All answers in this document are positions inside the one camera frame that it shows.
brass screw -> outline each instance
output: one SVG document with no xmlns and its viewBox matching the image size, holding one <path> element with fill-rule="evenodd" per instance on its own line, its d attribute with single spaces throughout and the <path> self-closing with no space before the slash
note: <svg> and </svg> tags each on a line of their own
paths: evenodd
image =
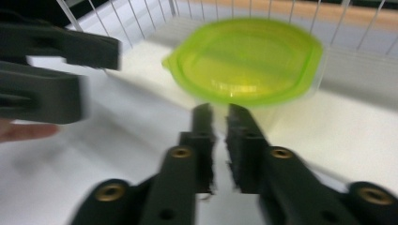
<svg viewBox="0 0 398 225">
<path fill-rule="evenodd" d="M 277 148 L 271 151 L 271 154 L 275 158 L 291 158 L 293 154 L 285 149 Z"/>
<path fill-rule="evenodd" d="M 126 189 L 120 184 L 110 184 L 101 187 L 96 193 L 96 199 L 100 202 L 111 202 L 120 199 Z"/>
<path fill-rule="evenodd" d="M 187 158 L 191 155 L 191 150 L 187 148 L 176 148 L 172 151 L 172 157 L 174 158 Z"/>
<path fill-rule="evenodd" d="M 358 191 L 365 201 L 374 204 L 388 205 L 393 203 L 393 199 L 384 191 L 373 188 L 363 187 Z"/>
</svg>

plastic container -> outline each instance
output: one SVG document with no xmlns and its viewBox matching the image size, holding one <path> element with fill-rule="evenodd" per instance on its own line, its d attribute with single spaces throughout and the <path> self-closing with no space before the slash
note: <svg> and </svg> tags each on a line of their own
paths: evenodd
<svg viewBox="0 0 398 225">
<path fill-rule="evenodd" d="M 162 64 L 198 103 L 213 103 L 221 130 L 228 103 L 250 107 L 268 129 L 275 105 L 318 87 L 322 52 L 315 37 L 292 24 L 242 18 L 202 26 Z"/>
</svg>

wire basket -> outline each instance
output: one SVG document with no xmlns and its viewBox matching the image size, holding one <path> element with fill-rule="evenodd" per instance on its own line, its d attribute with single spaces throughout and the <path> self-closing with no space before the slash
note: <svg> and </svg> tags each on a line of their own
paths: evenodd
<svg viewBox="0 0 398 225">
<path fill-rule="evenodd" d="M 93 7 L 79 21 L 64 1 L 58 2 L 73 24 L 71 29 L 122 41 L 121 70 L 107 70 L 108 74 L 187 109 L 198 101 L 176 85 L 161 60 L 197 27 L 238 17 L 301 26 L 325 47 L 321 91 L 311 100 L 277 111 L 283 120 L 276 132 L 267 135 L 273 143 L 293 143 L 292 148 L 320 170 L 332 169 L 345 180 L 363 178 L 397 190 L 398 180 L 384 171 L 396 170 L 398 160 L 394 153 L 398 13 L 383 8 L 385 0 L 377 8 L 354 7 L 349 0 L 341 5 L 321 0 L 114 0 Z"/>
</svg>

white surface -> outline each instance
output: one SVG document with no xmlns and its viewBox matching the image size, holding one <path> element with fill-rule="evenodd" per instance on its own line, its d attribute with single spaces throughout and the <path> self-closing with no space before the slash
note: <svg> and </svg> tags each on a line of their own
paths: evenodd
<svg viewBox="0 0 398 225">
<path fill-rule="evenodd" d="M 130 39 L 139 40 L 142 37 L 124 4 L 126 1 L 115 1 Z M 134 4 L 145 34 L 151 34 L 155 29 L 142 1 Z M 159 10 L 154 7 L 152 13 L 164 24 Z M 115 14 L 105 7 L 99 15 L 109 19 L 104 23 L 111 26 L 111 35 L 124 41 L 124 50 L 129 49 Z M 169 18 L 167 24 L 173 24 Z M 195 104 L 161 68 L 161 59 L 195 24 L 200 23 L 185 20 L 169 36 L 169 30 L 159 30 L 157 36 L 127 52 L 123 58 L 127 64 L 118 75 L 132 86 L 107 79 L 100 70 L 65 66 L 58 59 L 34 59 L 37 66 L 89 76 L 93 114 L 86 121 L 65 126 L 51 139 L 0 145 L 0 224 L 68 224 L 73 210 L 98 182 L 121 178 L 136 184 L 156 172 L 164 150 L 176 144 L 178 132 L 189 129 L 187 109 Z M 93 15 L 81 26 L 104 34 Z M 315 26 L 322 34 L 324 26 Z M 346 43 L 356 40 L 354 35 Z M 329 53 L 320 91 L 276 110 L 280 119 L 267 132 L 268 138 L 298 151 L 319 171 L 343 182 L 373 181 L 398 193 L 396 60 L 335 50 Z M 256 116 L 261 121 L 260 111 Z M 210 203 L 198 204 L 198 224 L 262 224 L 255 196 L 232 191 L 222 138 L 219 134 L 215 152 L 217 195 Z M 342 188 L 339 182 L 335 186 Z"/>
<path fill-rule="evenodd" d="M 177 44 L 202 24 L 175 18 L 124 54 L 121 71 L 107 71 L 186 109 L 198 100 L 161 66 Z M 345 181 L 376 182 L 398 193 L 398 66 L 395 59 L 326 49 L 324 81 L 313 97 L 253 113 L 269 140 L 298 151 Z"/>
</svg>

